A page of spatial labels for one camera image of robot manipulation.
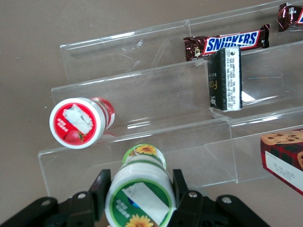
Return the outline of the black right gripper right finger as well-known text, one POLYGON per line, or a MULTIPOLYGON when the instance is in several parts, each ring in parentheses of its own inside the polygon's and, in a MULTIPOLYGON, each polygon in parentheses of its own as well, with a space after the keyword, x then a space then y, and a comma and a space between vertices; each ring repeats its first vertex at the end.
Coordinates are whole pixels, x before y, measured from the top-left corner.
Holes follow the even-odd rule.
POLYGON ((177 209, 170 227, 268 227, 242 200, 222 195, 215 201, 198 191, 189 190, 180 169, 173 170, 173 190, 177 209))

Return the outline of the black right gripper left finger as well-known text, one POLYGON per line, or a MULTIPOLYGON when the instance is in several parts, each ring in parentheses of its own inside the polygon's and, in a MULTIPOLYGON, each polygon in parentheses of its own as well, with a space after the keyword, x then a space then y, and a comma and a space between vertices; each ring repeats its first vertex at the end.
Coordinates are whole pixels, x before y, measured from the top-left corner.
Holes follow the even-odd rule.
POLYGON ((74 194, 59 203, 42 197, 1 224, 2 227, 93 227, 100 221, 111 184, 111 171, 101 170, 88 191, 74 194))

